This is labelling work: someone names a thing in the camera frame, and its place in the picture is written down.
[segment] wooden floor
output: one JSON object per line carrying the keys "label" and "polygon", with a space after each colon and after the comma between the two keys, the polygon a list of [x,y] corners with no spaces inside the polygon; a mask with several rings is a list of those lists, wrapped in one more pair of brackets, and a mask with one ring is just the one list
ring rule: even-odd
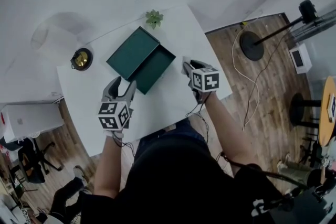
{"label": "wooden floor", "polygon": [[[260,36],[265,36],[285,24],[282,16],[275,15],[252,23],[247,29],[253,30]],[[207,38],[220,60],[233,91],[233,94],[223,100],[223,103],[237,124],[243,126],[248,95],[253,84],[240,76],[233,68],[232,43],[241,29],[240,25],[232,26],[208,34]],[[237,69],[254,80],[259,71],[265,67],[270,54],[279,43],[281,37],[282,35],[280,34],[265,42],[265,55],[259,62],[252,62],[245,58],[239,45],[237,45],[234,49]],[[275,172],[277,162],[284,158],[286,153],[290,152],[293,159],[299,159],[299,146],[302,144],[302,138],[306,133],[304,127],[294,128],[289,122],[288,109],[291,97],[296,92],[301,92],[305,98],[310,98],[306,75],[296,74],[288,51],[288,45],[284,41],[274,54],[268,68],[260,75],[258,85],[260,104],[255,116],[246,126],[245,132],[251,137],[252,147],[255,149],[255,154],[262,168]],[[256,106],[256,102],[257,94],[255,91],[250,103],[249,117]],[[25,183],[27,189],[38,189],[35,192],[25,193],[23,196],[23,200],[28,202],[35,210],[37,208],[50,209],[55,191],[73,178],[72,168],[75,165],[81,165],[85,169],[87,176],[91,178],[90,186],[92,187],[93,175],[99,160],[99,156],[90,158],[84,150],[71,121],[65,101],[61,101],[60,110],[66,124],[52,132],[40,135],[37,141],[41,148],[50,141],[56,143],[56,147],[51,148],[46,156],[51,162],[58,165],[62,164],[64,169],[61,172],[50,170],[45,184],[33,185]],[[206,111],[202,114],[210,125],[208,144],[212,155],[216,157],[221,151],[220,145]],[[205,125],[202,120],[197,117],[191,117],[191,121],[193,126],[204,135]],[[132,162],[133,157],[130,150],[123,148],[122,186],[125,184]],[[222,158],[219,164],[228,174],[231,173],[229,165]],[[289,184],[283,182],[274,181],[274,183],[282,192],[289,187]],[[72,204],[76,199],[77,197],[74,197],[69,201],[69,204]]]}

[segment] jeans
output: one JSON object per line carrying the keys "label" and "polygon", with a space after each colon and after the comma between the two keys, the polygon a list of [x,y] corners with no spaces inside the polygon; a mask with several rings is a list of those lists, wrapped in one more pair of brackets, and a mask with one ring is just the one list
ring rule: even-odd
{"label": "jeans", "polygon": [[[67,200],[83,188],[82,180],[75,177],[63,188],[56,191],[49,215],[57,218],[64,224],[70,224],[74,217],[81,212],[82,199],[85,194],[80,192],[77,202],[73,205],[66,206]],[[37,219],[43,223],[46,217],[40,214]]]}
{"label": "jeans", "polygon": [[135,154],[134,161],[136,161],[139,156],[148,148],[148,146],[156,139],[167,136],[167,135],[172,135],[172,134],[178,134],[178,135],[184,135],[188,137],[192,137],[195,139],[196,142],[201,144],[204,148],[208,150],[207,144],[204,140],[204,138],[197,133],[197,131],[192,128],[190,121],[188,118],[183,119],[179,122],[176,123],[176,129],[171,130],[169,132],[166,132],[165,130],[159,130],[156,131],[155,133],[152,133],[150,135],[145,136],[144,138],[140,139],[138,149]]}

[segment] white device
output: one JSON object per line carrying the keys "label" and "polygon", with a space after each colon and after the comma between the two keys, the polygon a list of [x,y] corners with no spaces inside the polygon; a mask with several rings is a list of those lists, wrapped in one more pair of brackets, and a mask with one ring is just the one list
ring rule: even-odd
{"label": "white device", "polygon": [[47,132],[64,124],[57,104],[8,104],[1,113],[1,129],[6,143],[38,132]]}
{"label": "white device", "polygon": [[121,131],[130,118],[126,101],[102,102],[98,119],[104,130]]}
{"label": "white device", "polygon": [[306,44],[302,43],[289,50],[297,74],[307,73],[311,67],[310,57]]}
{"label": "white device", "polygon": [[329,122],[335,121],[335,108],[336,108],[336,101],[335,101],[335,95],[331,94],[329,96],[329,103],[328,103],[328,117]]}
{"label": "white device", "polygon": [[219,71],[213,67],[193,69],[192,87],[200,92],[213,92],[219,89]]}

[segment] white table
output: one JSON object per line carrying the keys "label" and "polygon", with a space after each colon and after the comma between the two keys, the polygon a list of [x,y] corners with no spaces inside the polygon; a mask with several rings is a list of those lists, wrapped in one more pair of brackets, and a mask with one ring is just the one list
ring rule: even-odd
{"label": "white table", "polygon": [[[93,63],[88,70],[72,70],[70,63],[57,68],[72,121],[90,156],[102,152],[105,136],[97,118],[98,106],[104,88],[118,76],[106,60],[139,26],[157,38],[176,58],[146,95],[136,91],[131,103],[134,112],[130,127],[124,130],[125,142],[132,142],[180,121],[196,106],[188,87],[189,79],[182,74],[183,56],[206,62],[220,70],[220,89],[217,91],[220,99],[232,93],[221,65],[189,7],[172,8],[164,11],[163,15],[161,27],[155,30],[146,26],[146,19],[142,18],[92,42],[89,49],[93,52]],[[128,84],[122,80],[119,94],[124,93]]]}

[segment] white cabinet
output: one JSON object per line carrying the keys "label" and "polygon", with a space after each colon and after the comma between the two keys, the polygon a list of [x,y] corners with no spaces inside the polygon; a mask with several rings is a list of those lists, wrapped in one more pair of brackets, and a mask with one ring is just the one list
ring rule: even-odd
{"label": "white cabinet", "polygon": [[46,132],[64,124],[57,104],[14,104],[1,110],[6,143],[37,132]]}

